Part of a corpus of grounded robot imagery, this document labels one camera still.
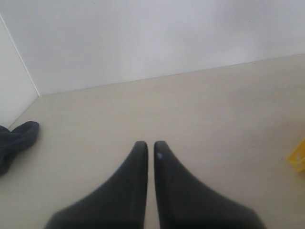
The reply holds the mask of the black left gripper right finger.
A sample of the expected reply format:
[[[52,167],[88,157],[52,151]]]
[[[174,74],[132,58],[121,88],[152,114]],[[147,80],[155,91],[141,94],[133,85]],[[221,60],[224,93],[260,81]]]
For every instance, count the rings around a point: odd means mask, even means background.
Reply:
[[[154,182],[162,229],[262,229],[250,208],[210,189],[174,155],[165,141],[154,143]]]

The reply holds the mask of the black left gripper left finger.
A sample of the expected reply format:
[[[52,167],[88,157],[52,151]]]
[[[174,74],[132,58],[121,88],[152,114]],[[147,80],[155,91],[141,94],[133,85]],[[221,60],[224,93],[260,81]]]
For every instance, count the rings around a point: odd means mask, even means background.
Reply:
[[[48,229],[142,229],[148,187],[148,146],[134,144],[117,171],[98,189],[55,213]]]

